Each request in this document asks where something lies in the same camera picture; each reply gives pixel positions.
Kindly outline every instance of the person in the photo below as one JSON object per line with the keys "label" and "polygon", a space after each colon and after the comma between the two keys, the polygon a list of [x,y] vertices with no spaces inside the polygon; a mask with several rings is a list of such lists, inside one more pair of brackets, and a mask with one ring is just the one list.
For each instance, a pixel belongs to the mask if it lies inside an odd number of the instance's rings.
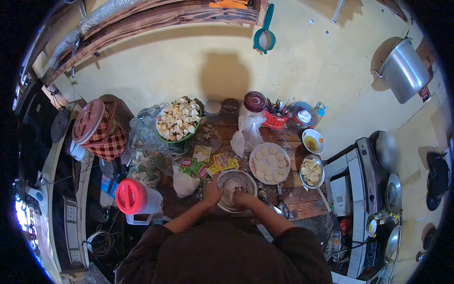
{"label": "person", "polygon": [[118,266],[115,283],[332,283],[320,242],[257,197],[235,193],[274,237],[238,218],[196,224],[221,199],[215,175],[202,201],[164,226],[152,225]]}

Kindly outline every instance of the checkered container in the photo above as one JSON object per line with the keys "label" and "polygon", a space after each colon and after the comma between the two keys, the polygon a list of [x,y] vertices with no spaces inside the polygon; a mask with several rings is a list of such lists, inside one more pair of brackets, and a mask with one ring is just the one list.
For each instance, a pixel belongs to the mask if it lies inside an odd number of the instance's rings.
{"label": "checkered container", "polygon": [[117,104],[92,100],[77,116],[73,140],[105,161],[119,157],[128,141],[124,127],[114,117]]}

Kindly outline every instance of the bowl of oil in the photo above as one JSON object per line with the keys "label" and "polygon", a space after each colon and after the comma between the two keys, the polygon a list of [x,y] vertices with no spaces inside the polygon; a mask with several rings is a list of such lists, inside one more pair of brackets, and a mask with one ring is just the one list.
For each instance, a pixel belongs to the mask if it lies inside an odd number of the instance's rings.
{"label": "bowl of oil", "polygon": [[313,129],[306,129],[303,132],[302,140],[304,146],[315,155],[320,155],[325,150],[325,141],[323,140],[323,136],[317,131]]}

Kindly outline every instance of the dark shirt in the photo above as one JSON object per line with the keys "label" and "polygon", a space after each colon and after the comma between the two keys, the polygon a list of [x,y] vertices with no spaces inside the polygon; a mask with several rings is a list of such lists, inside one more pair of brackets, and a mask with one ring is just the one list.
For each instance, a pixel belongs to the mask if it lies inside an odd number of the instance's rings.
{"label": "dark shirt", "polygon": [[259,234],[226,222],[181,234],[153,225],[117,268],[115,283],[332,283],[313,232],[290,228],[272,243]]}

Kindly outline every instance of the hand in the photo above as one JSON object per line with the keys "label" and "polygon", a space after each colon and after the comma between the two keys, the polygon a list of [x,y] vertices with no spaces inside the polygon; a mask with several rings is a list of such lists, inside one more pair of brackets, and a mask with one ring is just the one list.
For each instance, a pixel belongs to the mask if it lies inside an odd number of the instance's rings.
{"label": "hand", "polygon": [[239,210],[246,210],[249,208],[249,204],[254,199],[256,199],[256,197],[254,195],[246,193],[246,192],[240,192],[237,189],[233,196],[233,204]]}
{"label": "hand", "polygon": [[217,177],[219,174],[215,174],[213,179],[209,184],[207,184],[207,188],[203,193],[203,201],[208,204],[209,207],[214,206],[216,203],[221,200],[222,197],[222,190],[219,190],[217,187]]}

